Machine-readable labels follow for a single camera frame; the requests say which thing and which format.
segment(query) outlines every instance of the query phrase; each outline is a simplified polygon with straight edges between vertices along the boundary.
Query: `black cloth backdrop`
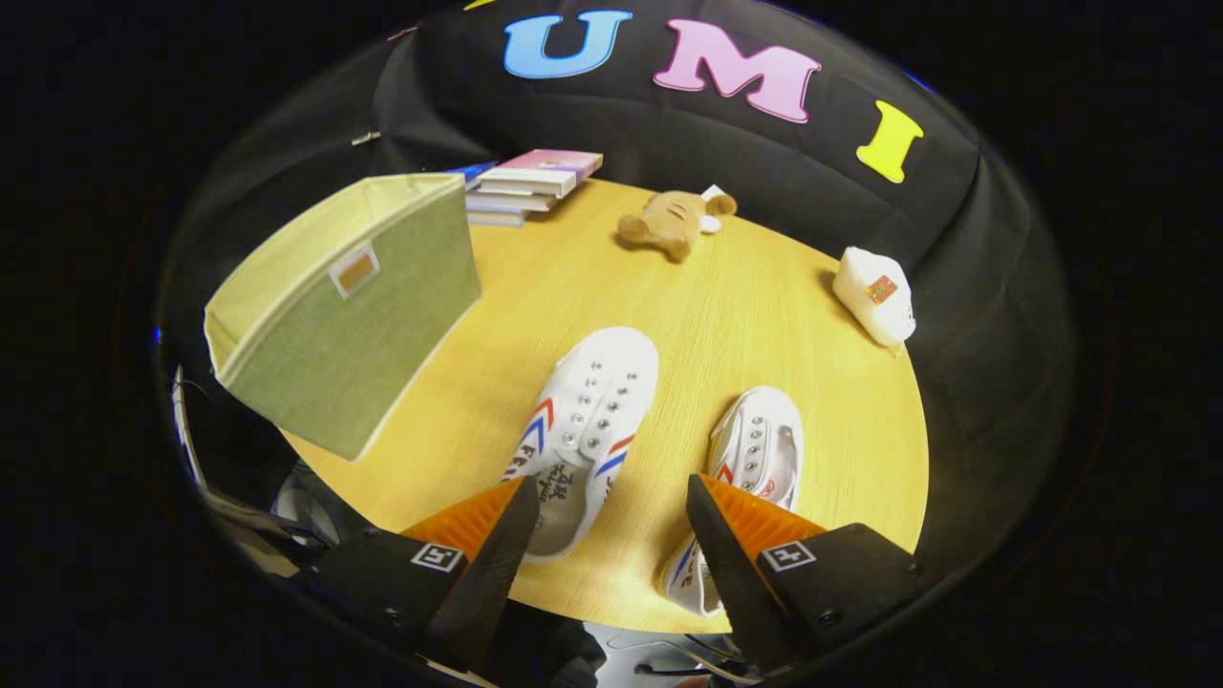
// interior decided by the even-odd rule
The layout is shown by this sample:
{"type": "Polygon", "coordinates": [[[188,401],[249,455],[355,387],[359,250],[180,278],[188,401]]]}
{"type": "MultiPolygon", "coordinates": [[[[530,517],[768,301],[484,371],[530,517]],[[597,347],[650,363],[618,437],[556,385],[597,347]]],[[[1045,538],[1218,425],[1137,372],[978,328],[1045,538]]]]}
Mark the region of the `black cloth backdrop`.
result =
{"type": "Polygon", "coordinates": [[[203,306],[246,254],[364,176],[443,170],[534,147],[594,149],[605,153],[602,178],[657,189],[718,183],[744,218],[833,257],[855,244],[901,263],[914,287],[917,330],[907,347],[931,458],[917,554],[948,569],[987,555],[1025,516],[1055,461],[1076,380],[1062,264],[1015,172],[951,105],[899,67],[764,4],[618,2],[634,17],[598,68],[542,81],[505,71],[506,24],[559,13],[565,21],[552,28],[547,53],[570,54],[585,35],[576,21],[582,5],[444,10],[305,84],[218,158],[179,226],[161,298],[166,346],[210,400],[188,411],[192,426],[245,429],[214,446],[197,440],[210,483],[267,507],[295,461],[208,369],[203,306]],[[818,60],[805,98],[810,120],[769,116],[742,93],[723,98],[712,84],[702,92],[654,84],[675,45],[671,17],[723,27],[745,55],[784,45],[818,60]],[[873,134],[877,98],[925,130],[900,185],[855,156],[873,134]],[[380,137],[351,143],[373,131],[380,137]]]}

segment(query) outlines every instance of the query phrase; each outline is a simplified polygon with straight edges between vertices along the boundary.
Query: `pink book cover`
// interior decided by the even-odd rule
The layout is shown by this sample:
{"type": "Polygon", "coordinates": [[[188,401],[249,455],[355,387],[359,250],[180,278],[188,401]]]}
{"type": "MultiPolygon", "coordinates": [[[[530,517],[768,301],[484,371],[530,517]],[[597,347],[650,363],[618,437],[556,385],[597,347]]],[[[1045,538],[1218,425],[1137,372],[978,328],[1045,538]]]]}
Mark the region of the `pink book cover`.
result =
{"type": "Polygon", "coordinates": [[[594,170],[603,166],[603,153],[585,153],[582,150],[554,150],[552,148],[536,148],[530,153],[523,153],[517,158],[506,160],[498,165],[499,169],[539,169],[539,170],[566,170],[577,172],[577,181],[591,176],[594,170]]]}

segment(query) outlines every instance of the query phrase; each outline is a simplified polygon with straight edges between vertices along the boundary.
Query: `pink letter m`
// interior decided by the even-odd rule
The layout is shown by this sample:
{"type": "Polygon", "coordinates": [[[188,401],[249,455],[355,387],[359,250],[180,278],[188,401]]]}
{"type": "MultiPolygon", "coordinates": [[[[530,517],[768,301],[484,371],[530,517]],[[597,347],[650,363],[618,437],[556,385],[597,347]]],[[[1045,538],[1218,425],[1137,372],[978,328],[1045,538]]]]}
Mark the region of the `pink letter m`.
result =
{"type": "Polygon", "coordinates": [[[811,72],[819,71],[819,62],[811,57],[770,45],[751,57],[744,57],[726,32],[704,22],[671,20],[667,26],[679,32],[675,55],[667,71],[654,75],[654,83],[680,90],[701,90],[704,81],[697,76],[704,61],[713,83],[724,98],[761,79],[761,86],[747,94],[756,109],[794,122],[807,121],[802,97],[807,92],[811,72]]]}

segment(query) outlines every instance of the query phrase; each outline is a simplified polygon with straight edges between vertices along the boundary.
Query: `book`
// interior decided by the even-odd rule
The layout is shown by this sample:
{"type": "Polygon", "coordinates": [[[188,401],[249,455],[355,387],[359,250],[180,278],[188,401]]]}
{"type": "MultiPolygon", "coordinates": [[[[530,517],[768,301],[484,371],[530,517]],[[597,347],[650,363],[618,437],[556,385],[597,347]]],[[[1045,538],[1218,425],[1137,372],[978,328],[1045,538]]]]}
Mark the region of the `book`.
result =
{"type": "Polygon", "coordinates": [[[522,226],[527,210],[505,210],[499,208],[467,208],[467,224],[492,224],[498,226],[522,226]]]}
{"type": "Polygon", "coordinates": [[[464,178],[467,180],[467,189],[471,191],[479,185],[478,177],[486,171],[497,166],[497,160],[489,160],[487,163],[476,163],[473,165],[466,165],[462,167],[455,167],[453,170],[445,170],[445,174],[461,174],[464,178]]]}
{"type": "Polygon", "coordinates": [[[468,208],[497,208],[504,210],[539,210],[545,213],[556,204],[558,198],[549,193],[531,193],[528,191],[468,191],[468,208]]]}
{"type": "Polygon", "coordinates": [[[564,198],[600,166],[602,153],[536,148],[481,174],[478,182],[481,191],[547,193],[564,198]]]}

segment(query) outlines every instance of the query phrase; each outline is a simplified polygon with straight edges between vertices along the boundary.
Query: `yellow letter i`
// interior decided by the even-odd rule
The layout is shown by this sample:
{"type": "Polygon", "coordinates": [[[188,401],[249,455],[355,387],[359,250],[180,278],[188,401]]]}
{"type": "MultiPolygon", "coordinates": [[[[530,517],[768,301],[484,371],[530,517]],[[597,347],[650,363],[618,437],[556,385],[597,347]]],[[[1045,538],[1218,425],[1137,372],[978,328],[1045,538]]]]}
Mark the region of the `yellow letter i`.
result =
{"type": "Polygon", "coordinates": [[[879,128],[868,145],[859,145],[857,159],[868,167],[882,174],[888,181],[900,183],[905,180],[905,170],[900,165],[909,154],[914,138],[921,138],[925,132],[909,115],[893,108],[883,100],[876,100],[874,106],[883,114],[879,128]]]}

